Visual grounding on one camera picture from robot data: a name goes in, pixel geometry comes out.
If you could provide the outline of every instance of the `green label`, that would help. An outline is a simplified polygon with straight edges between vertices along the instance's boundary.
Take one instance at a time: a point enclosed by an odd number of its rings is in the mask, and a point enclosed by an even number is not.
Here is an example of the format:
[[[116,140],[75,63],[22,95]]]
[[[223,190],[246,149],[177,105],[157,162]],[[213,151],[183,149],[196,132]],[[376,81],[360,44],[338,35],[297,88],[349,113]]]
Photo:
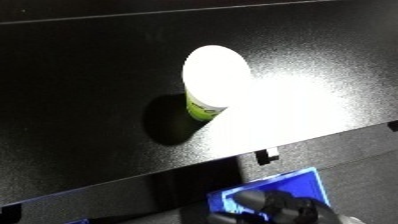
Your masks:
[[[196,103],[194,103],[187,94],[187,109],[189,114],[199,121],[210,121],[215,116],[221,113],[218,110],[209,110],[208,108],[204,108]]]

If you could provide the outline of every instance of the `black table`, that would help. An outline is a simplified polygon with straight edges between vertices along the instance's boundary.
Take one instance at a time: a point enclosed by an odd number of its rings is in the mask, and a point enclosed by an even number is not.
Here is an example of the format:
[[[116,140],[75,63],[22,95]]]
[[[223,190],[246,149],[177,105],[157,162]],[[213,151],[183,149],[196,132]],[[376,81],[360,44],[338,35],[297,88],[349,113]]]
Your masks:
[[[397,120],[397,10],[336,1],[4,23],[0,204]],[[207,44],[241,53],[257,81],[203,125],[185,113],[180,73]]]

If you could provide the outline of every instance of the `blue box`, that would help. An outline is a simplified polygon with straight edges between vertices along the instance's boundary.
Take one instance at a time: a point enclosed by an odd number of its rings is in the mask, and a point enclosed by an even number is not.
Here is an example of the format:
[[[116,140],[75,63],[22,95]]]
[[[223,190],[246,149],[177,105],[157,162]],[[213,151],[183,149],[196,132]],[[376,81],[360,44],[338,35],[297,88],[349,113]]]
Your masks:
[[[207,199],[210,211],[235,214],[241,214],[242,212],[254,213],[254,211],[236,204],[232,199],[233,194],[242,190],[280,190],[289,192],[295,197],[315,198],[330,206],[318,171],[316,168],[310,167],[290,173],[266,177],[234,188],[209,193]]]

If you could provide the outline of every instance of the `cup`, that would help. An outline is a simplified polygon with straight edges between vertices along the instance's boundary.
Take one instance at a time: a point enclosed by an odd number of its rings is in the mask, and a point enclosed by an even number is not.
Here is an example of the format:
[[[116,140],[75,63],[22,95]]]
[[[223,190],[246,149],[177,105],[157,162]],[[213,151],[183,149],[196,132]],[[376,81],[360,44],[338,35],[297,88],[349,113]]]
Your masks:
[[[235,51],[217,45],[196,49],[182,71],[189,114],[199,121],[212,120],[237,101],[250,77],[247,62]]]

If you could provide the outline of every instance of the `white lid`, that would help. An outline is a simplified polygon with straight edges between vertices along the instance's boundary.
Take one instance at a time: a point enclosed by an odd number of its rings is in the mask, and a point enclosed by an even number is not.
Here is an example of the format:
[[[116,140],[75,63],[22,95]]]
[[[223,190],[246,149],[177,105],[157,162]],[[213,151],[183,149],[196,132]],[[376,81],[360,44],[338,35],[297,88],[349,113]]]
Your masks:
[[[245,59],[226,47],[209,45],[193,51],[185,61],[183,81],[189,93],[212,107],[228,107],[250,80]]]

